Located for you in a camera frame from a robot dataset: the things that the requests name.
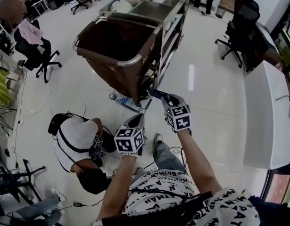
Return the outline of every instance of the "white tiled floor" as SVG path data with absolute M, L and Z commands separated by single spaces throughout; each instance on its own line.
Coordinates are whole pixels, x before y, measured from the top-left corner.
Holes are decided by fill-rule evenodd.
M 36 184 L 42 196 L 54 186 L 66 195 L 67 205 L 72 202 L 94 204 L 100 195 L 92 195 L 80 186 L 75 175 L 67 174 L 60 167 L 53 148 L 53 139 L 47 133 L 52 114 L 71 111 L 85 116 L 100 117 L 103 124 L 114 133 L 119 125 L 133 115 L 133 112 L 110 101 L 113 90 L 72 49 L 77 34 L 98 15 L 98 10 L 108 3 L 102 0 L 91 4 L 90 9 L 70 12 L 71 5 L 43 14 L 39 18 L 44 38 L 51 41 L 52 50 L 59 50 L 58 61 L 62 68 L 55 67 L 50 81 L 44 84 L 43 78 L 36 78 L 37 70 L 28 72 L 22 110 L 23 124 L 18 127 L 16 149 L 20 166 L 22 159 L 28 159 L 32 168 L 42 165 L 46 171 L 36 176 Z M 220 59 L 226 48 L 214 44 L 215 39 L 223 39 L 226 23 L 232 17 L 226 13 L 224 22 L 204 17 L 195 12 L 192 6 L 184 26 L 184 38 L 170 64 L 159 89 L 178 94 L 191 106 L 193 138 L 205 153 L 216 176 L 223 187 L 237 190 L 247 188 L 260 195 L 266 170 L 242 165 L 245 135 L 246 106 L 243 70 L 232 54 Z M 15 53 L 15 60 L 24 56 Z M 8 138 L 8 148 L 15 145 L 15 129 Z M 153 100 L 146 113 L 145 124 L 148 137 L 144 153 L 138 159 L 141 166 L 153 162 L 151 143 L 155 132 L 164 135 L 169 146 L 180 146 L 177 136 L 166 125 L 161 102 Z M 112 175 L 120 161 L 118 153 L 105 157 L 103 170 Z M 15 157 L 7 160 L 9 169 L 15 167 Z M 96 219 L 100 204 L 96 207 L 70 208 L 63 217 L 65 225 L 89 225 Z

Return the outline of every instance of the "yellow object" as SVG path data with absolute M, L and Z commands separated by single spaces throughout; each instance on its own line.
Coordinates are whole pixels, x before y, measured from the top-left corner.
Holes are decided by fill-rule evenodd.
M 10 102 L 10 94 L 8 91 L 7 83 L 7 76 L 10 74 L 9 71 L 1 70 L 0 71 L 0 101 L 5 105 L 8 106 Z

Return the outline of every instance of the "pink cloth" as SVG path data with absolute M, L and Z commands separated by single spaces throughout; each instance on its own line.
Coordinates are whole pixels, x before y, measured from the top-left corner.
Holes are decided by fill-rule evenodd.
M 23 20 L 18 28 L 22 38 L 29 44 L 43 45 L 43 41 L 41 40 L 43 32 L 30 24 L 27 19 Z

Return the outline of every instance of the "chair base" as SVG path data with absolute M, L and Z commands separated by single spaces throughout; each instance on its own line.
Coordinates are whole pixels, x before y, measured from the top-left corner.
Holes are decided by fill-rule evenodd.
M 90 0 L 90 1 L 85 1 L 85 2 L 80 2 L 80 1 L 78 0 L 78 4 L 75 5 L 74 7 L 72 7 L 72 8 L 70 9 L 71 11 L 74 9 L 73 15 L 75 15 L 75 12 L 76 12 L 76 10 L 77 10 L 79 7 L 82 7 L 82 6 L 83 6 L 83 7 L 86 7 L 86 9 L 88 9 L 88 6 L 85 5 L 85 3 L 87 3 L 87 2 L 92 3 L 92 0 Z
M 59 55 L 59 51 L 57 50 L 56 52 L 54 52 L 51 56 L 50 56 L 50 59 L 48 62 L 43 62 L 40 69 L 38 70 L 38 72 L 36 73 L 36 78 L 39 78 L 39 73 L 40 72 L 43 72 L 43 69 L 44 69 L 44 83 L 48 83 L 48 80 L 46 79 L 46 73 L 47 73 L 47 67 L 49 65 L 58 65 L 59 68 L 62 67 L 62 64 L 59 63 L 59 62 L 51 62 L 50 60 L 54 57 L 54 55 L 57 54 Z
M 222 55 L 220 58 L 222 59 L 222 60 L 224 60 L 225 59 L 225 57 L 229 54 L 229 53 L 231 53 L 231 52 L 233 52 L 234 54 L 235 54 L 235 56 L 237 57 L 237 60 L 238 60 L 238 62 L 239 62 L 239 65 L 238 65 L 238 67 L 239 68 L 241 68 L 242 67 L 242 60 L 241 60 L 241 58 L 240 58 L 240 56 L 239 56 L 239 54 L 238 54 L 238 51 L 236 51 L 236 50 L 234 50 L 234 48 L 232 47 L 232 45 L 230 44 L 230 43 L 228 43 L 228 42 L 225 42 L 225 41 L 222 41 L 222 40 L 216 40 L 215 41 L 215 44 L 217 44 L 218 42 L 221 42 L 222 44 L 224 44 L 224 45 L 226 45 L 226 46 L 228 46 L 230 49 L 224 54 L 224 55 Z

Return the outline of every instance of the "cart handle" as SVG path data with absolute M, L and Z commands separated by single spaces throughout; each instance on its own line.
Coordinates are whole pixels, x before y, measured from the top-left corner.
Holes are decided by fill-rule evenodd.
M 96 22 L 99 18 L 102 18 L 102 19 L 106 19 L 105 17 L 102 17 L 102 16 L 99 16 L 97 17 L 94 22 Z M 154 34 L 158 34 L 159 31 L 162 29 L 162 25 L 158 25 L 156 27 L 156 29 L 154 30 Z M 79 38 L 76 37 L 75 40 L 74 40 L 74 44 L 73 44 L 73 49 L 75 51 L 77 51 L 78 49 L 78 43 L 79 43 Z M 140 61 L 141 60 L 141 55 L 140 54 L 137 54 L 134 58 L 130 59 L 130 60 L 126 60 L 126 61 L 118 61 L 117 62 L 117 66 L 119 67 L 128 67 L 128 66 L 131 66 L 133 64 L 135 64 L 136 62 Z

